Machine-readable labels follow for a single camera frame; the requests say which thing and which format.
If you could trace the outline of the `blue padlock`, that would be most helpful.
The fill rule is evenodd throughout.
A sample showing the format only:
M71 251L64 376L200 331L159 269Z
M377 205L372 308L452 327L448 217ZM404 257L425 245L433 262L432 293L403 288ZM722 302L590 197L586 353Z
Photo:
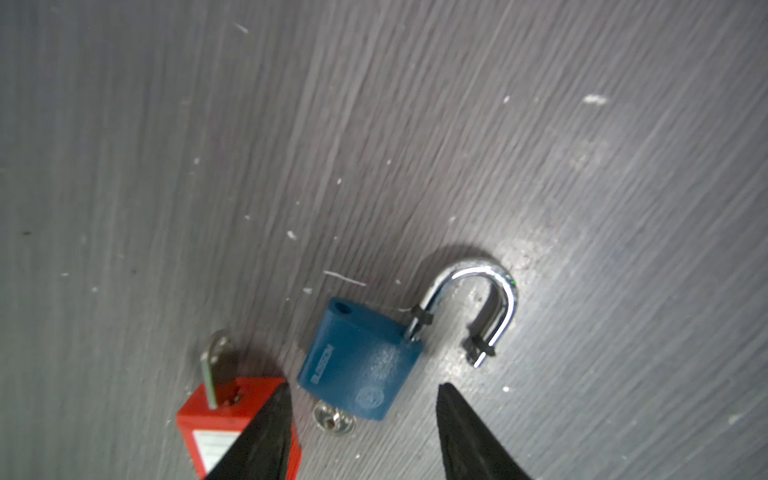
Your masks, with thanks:
M467 362L479 368L495 355L518 303L512 274L494 260L468 258L445 267L409 309L408 324L331 298L298 375L299 386L315 399L316 426L347 435L359 419L383 420L423 352L422 334L434 322L438 304L454 284L472 277L485 279L497 298L493 313L466 341Z

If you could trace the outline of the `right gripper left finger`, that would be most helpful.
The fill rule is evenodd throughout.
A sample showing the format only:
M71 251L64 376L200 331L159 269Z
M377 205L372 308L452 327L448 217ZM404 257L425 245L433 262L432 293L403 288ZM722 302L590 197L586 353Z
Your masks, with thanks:
M282 383L205 479L290 479L292 447L292 399L289 386Z

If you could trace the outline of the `red padlock long shackle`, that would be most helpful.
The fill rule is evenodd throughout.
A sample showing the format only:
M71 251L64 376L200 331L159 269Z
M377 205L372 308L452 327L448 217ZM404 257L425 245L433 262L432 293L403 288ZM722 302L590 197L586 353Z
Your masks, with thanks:
M229 333L215 332L200 355L202 384L176 414L176 423L199 478L217 465L259 412L283 377L242 377L239 354ZM292 473L298 477L302 459L293 416Z

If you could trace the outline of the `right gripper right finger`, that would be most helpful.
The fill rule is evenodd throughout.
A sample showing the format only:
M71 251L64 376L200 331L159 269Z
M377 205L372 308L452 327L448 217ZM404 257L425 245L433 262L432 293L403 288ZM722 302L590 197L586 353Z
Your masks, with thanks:
M439 385L435 411L447 479L532 479L453 384Z

